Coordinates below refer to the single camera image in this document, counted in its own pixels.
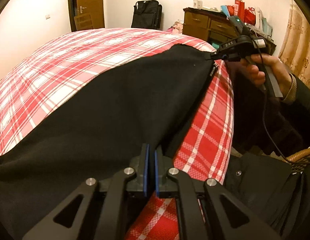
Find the drawer handle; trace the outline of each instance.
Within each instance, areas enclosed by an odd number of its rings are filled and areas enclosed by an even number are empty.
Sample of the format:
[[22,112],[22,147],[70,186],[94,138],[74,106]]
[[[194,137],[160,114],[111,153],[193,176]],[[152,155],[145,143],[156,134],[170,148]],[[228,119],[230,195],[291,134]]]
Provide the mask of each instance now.
[[222,25],[216,25],[217,27],[223,28],[223,29],[227,29],[226,27],[222,26]]

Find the black cable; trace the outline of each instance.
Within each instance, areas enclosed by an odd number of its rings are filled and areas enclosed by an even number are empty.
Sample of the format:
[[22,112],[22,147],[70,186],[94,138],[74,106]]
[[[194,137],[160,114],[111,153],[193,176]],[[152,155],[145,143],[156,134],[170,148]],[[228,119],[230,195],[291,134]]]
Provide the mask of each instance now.
[[[262,60],[262,64],[264,66],[264,69],[265,69],[265,65],[264,65],[264,61],[263,61],[263,56],[262,56],[262,53],[261,53],[261,50],[259,49],[256,41],[253,39],[252,35],[250,35],[250,38],[251,40],[253,41],[253,43],[255,44],[255,46],[257,47],[257,51],[258,51],[258,54],[260,55],[261,57],[261,60]],[[288,160],[284,154],[281,152],[281,150],[277,147],[276,143],[274,142],[273,138],[271,137],[271,135],[269,134],[268,130],[267,130],[267,127],[266,127],[266,124],[265,124],[265,113],[266,113],[266,105],[267,105],[267,93],[265,91],[265,96],[264,96],[264,107],[263,107],[263,126],[264,126],[264,129],[265,129],[265,132],[267,133],[267,136],[269,137],[269,139],[271,140],[271,142],[273,143],[273,145],[275,146],[276,150],[279,152],[279,154],[282,156],[282,158],[288,162],[288,163],[291,163],[291,164],[310,164],[310,162],[292,162],[290,160]]]

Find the door handle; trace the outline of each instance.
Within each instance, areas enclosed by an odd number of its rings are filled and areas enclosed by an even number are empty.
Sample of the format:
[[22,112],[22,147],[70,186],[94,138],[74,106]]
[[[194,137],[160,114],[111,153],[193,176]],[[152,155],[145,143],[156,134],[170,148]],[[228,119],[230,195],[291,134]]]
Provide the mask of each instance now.
[[217,27],[220,27],[220,28],[223,28],[223,29],[227,29],[225,26],[218,25],[218,24],[217,24]]
[[80,7],[79,7],[80,13],[83,13],[83,9],[87,9],[87,7],[80,6]]

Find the red plaid bedsheet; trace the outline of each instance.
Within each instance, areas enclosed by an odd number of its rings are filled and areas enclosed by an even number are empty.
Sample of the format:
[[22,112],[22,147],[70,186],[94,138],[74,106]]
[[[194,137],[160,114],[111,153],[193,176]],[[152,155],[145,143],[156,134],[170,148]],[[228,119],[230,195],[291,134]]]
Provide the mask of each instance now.
[[[99,73],[174,44],[213,50],[197,38],[143,29],[81,31],[47,42],[0,81],[0,156]],[[233,91],[224,62],[216,63],[218,72],[174,166],[192,178],[223,183],[233,134]],[[178,239],[174,200],[152,196],[127,239]]]

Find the wicker chair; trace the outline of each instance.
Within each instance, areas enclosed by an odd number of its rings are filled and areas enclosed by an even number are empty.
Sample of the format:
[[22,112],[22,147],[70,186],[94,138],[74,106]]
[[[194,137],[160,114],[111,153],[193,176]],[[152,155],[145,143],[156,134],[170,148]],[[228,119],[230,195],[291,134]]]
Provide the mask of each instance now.
[[305,169],[307,164],[298,164],[299,162],[308,162],[310,159],[310,148],[299,151],[287,158],[291,162],[296,162],[291,164],[293,172],[301,172]]

